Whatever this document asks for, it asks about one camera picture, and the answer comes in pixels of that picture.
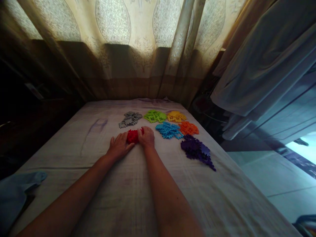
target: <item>towel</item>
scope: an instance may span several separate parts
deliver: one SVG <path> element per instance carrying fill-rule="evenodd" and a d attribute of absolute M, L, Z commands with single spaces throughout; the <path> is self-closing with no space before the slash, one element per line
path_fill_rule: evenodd
<path fill-rule="evenodd" d="M 45 172 L 13 174 L 0 181 L 0 235 L 5 235 L 18 217 L 26 201 L 26 191 L 47 177 Z"/>

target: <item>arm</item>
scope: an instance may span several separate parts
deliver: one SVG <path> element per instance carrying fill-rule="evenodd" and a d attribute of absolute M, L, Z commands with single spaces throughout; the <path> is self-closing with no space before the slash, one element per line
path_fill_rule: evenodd
<path fill-rule="evenodd" d="M 154 145 L 154 133 L 143 127 L 138 139 L 144 148 L 152 198 L 160 236 L 204 236 L 181 190 L 162 163 Z"/>
<path fill-rule="evenodd" d="M 17 236 L 68 236 L 112 165 L 135 145 L 127 132 L 111 138 L 110 148 L 83 176 L 60 195 Z"/>

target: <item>purple toy pieces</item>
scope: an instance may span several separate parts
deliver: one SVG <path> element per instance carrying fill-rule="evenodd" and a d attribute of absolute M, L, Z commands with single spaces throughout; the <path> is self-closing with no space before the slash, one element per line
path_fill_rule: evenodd
<path fill-rule="evenodd" d="M 185 141 L 181 142 L 181 149 L 185 151 L 189 159 L 196 159 L 203 162 L 212 170 L 216 171 L 210 156 L 210 150 L 201 141 L 191 135 L 183 137 Z"/>

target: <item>person's left hand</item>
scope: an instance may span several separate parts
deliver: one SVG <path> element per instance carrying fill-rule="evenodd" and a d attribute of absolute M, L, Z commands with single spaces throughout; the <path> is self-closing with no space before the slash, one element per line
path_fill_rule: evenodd
<path fill-rule="evenodd" d="M 135 146 L 135 143 L 126 144 L 127 134 L 128 132 L 120 133 L 116 139 L 112 137 L 106 155 L 114 158 L 115 161 L 122 159 Z"/>

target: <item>puzzle piece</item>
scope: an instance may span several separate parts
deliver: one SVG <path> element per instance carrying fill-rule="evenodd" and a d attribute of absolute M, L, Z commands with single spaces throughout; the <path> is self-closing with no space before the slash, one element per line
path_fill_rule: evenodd
<path fill-rule="evenodd" d="M 186 156 L 189 159 L 199 160 L 212 170 L 216 171 L 211 160 L 209 148 L 189 134 L 185 135 L 183 138 L 184 141 L 181 142 L 181 149 L 185 151 Z"/>
<path fill-rule="evenodd" d="M 138 143 L 138 131 L 137 130 L 129 130 L 126 139 L 128 144 Z"/>
<path fill-rule="evenodd" d="M 167 114 L 167 119 L 170 122 L 182 122 L 183 120 L 186 120 L 187 117 L 183 114 L 180 113 L 179 111 L 171 111 L 170 113 Z"/>
<path fill-rule="evenodd" d="M 140 113 L 129 111 L 124 114 L 125 118 L 118 124 L 119 128 L 134 126 L 143 116 Z"/>
<path fill-rule="evenodd" d="M 167 115 L 160 111 L 149 110 L 147 114 L 144 115 L 144 119 L 148 120 L 150 123 L 159 122 L 162 123 L 167 119 Z"/>
<path fill-rule="evenodd" d="M 180 131 L 184 134 L 190 134 L 193 136 L 193 134 L 199 134 L 198 128 L 193 124 L 188 121 L 183 121 L 179 123 L 180 126 Z"/>
<path fill-rule="evenodd" d="M 170 124 L 168 122 L 163 122 L 156 126 L 156 130 L 160 132 L 163 138 L 171 139 L 175 137 L 177 139 L 183 138 L 183 134 L 179 131 L 180 127 L 175 124 Z"/>

